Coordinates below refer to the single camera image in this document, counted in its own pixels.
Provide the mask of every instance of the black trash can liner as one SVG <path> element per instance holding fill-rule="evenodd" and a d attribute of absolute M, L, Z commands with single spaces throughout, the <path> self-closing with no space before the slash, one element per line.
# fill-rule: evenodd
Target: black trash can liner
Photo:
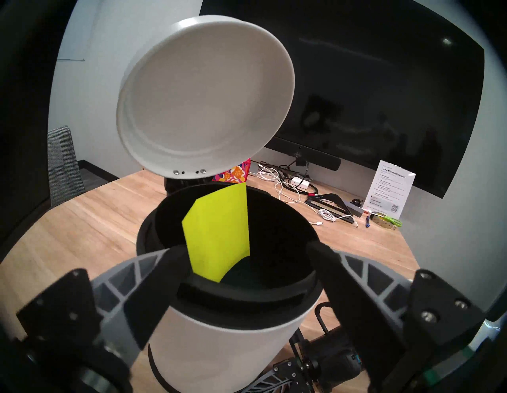
<path fill-rule="evenodd" d="M 143 222 L 137 254 L 185 244 L 182 220 L 194 201 L 228 186 L 192 186 L 165 198 Z M 317 301 L 322 288 L 305 254 L 306 244 L 318 240 L 311 224 L 255 188 L 247 187 L 247 204 L 250 257 L 239 261 L 220 283 L 192 274 L 180 286 L 176 310 L 209 325 L 256 330 L 287 323 Z M 223 213 L 234 213 L 233 202 Z"/>

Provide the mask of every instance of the trash can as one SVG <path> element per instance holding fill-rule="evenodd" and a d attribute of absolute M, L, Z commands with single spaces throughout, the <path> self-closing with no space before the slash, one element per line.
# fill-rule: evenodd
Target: trash can
<path fill-rule="evenodd" d="M 138 253 L 185 244 L 185 214 L 197 198 L 222 187 L 230 185 L 192 186 L 165 198 L 139 231 Z M 247 188 L 247 204 L 250 257 L 219 283 L 192 274 L 150 339 L 154 372 L 172 391 L 241 391 L 288 342 L 322 292 L 305 253 L 306 243 L 318 240 L 308 221 L 255 188 Z"/>
<path fill-rule="evenodd" d="M 270 32 L 225 16 L 189 18 L 161 26 L 128 65 L 118 135 L 151 172 L 179 183 L 204 181 L 266 145 L 289 111 L 294 86 L 291 58 Z M 230 185 L 169 195 L 143 223 L 138 253 L 184 244 L 185 214 L 221 187 Z M 221 282 L 192 274 L 150 339 L 152 368 L 170 392 L 245 388 L 321 293 L 305 255 L 306 243 L 318 239 L 311 225 L 267 193 L 248 189 L 247 203 L 250 256 Z"/>

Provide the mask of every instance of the green scissors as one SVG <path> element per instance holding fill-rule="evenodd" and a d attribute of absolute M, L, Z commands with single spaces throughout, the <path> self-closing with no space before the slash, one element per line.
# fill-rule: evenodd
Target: green scissors
<path fill-rule="evenodd" d="M 387 221 L 388 223 L 396 225 L 397 227 L 400 227 L 403 225 L 400 220 L 394 219 L 393 217 L 389 217 L 389 216 L 385 215 L 384 213 L 379 213 L 378 211 L 373 211 L 372 214 L 374 216 L 379 216 L 384 221 Z"/>

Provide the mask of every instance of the orange flower pattern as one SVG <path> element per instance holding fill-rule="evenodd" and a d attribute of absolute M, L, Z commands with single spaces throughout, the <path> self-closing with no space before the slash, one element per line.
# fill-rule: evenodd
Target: orange flower pattern
<path fill-rule="evenodd" d="M 230 183 L 244 183 L 248 178 L 248 171 L 250 170 L 250 159 L 241 163 L 240 165 L 229 169 L 226 172 L 215 175 L 213 180 L 215 182 L 230 182 Z"/>

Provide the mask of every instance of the paper sign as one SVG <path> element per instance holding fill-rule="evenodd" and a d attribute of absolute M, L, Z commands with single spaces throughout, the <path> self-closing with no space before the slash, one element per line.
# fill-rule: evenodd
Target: paper sign
<path fill-rule="evenodd" d="M 399 219 L 414 179 L 415 173 L 381 160 L 363 209 Z"/>
<path fill-rule="evenodd" d="M 220 282 L 250 255 L 246 183 L 197 199 L 182 226 L 194 273 Z"/>

